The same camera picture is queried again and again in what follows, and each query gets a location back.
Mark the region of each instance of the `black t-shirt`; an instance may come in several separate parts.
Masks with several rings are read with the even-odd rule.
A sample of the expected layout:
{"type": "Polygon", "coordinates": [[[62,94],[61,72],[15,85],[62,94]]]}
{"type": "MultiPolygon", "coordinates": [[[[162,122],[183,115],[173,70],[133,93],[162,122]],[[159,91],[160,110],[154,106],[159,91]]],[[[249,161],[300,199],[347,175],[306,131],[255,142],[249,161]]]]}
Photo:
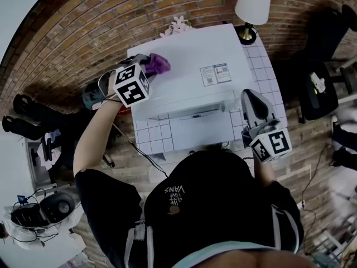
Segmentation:
{"type": "MultiPolygon", "coordinates": [[[[94,170],[79,172],[76,184],[99,245],[113,265],[123,267],[128,229],[135,227],[141,214],[138,193],[133,186],[94,170]]],[[[153,229],[154,267],[171,267],[195,251],[224,241],[274,247],[272,204],[292,216],[301,243],[300,213],[289,190],[277,182],[263,188],[233,153],[194,153],[146,200],[146,225],[153,229]]],[[[296,236],[291,223],[285,214],[278,216],[282,249],[293,251],[296,236]]],[[[131,264],[147,267],[144,243],[134,244],[131,264]]]]}

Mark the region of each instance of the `purple cloth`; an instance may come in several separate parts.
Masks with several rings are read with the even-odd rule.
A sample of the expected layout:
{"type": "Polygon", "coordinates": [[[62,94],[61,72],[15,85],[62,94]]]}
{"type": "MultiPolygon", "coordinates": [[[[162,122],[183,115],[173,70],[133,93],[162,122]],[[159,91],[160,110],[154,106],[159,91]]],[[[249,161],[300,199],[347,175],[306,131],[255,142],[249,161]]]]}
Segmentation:
{"type": "Polygon", "coordinates": [[[156,73],[163,74],[166,71],[171,69],[171,65],[167,59],[162,57],[161,55],[157,55],[154,53],[150,54],[150,63],[145,65],[146,73],[156,73]]]}

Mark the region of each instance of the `white lampshade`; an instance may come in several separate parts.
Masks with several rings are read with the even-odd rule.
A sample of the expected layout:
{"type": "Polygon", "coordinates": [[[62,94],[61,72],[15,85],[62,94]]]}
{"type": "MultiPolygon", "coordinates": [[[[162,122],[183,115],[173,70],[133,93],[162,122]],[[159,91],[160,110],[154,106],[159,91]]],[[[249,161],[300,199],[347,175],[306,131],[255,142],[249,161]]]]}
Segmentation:
{"type": "Polygon", "coordinates": [[[262,25],[268,21],[270,0],[238,0],[235,13],[244,22],[262,25]]]}

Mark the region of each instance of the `table lamp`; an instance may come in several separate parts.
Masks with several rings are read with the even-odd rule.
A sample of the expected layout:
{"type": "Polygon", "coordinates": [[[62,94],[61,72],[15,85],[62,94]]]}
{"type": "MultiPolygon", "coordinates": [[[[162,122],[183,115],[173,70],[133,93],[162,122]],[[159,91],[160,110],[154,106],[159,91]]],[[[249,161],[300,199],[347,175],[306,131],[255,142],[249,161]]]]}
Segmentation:
{"type": "Polygon", "coordinates": [[[236,32],[243,45],[251,45],[257,35],[253,31],[253,25],[262,25],[268,21],[270,0],[238,0],[235,5],[235,13],[244,22],[244,26],[236,27],[236,32]]]}

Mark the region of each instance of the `printer label sticker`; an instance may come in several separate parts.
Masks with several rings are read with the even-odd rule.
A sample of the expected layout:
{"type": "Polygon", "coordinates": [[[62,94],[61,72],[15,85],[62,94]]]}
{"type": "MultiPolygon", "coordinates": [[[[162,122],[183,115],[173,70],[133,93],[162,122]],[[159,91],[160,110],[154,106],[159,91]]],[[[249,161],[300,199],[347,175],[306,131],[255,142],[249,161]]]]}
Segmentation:
{"type": "Polygon", "coordinates": [[[200,68],[200,70],[205,87],[231,81],[227,64],[207,66],[205,68],[200,68]]]}

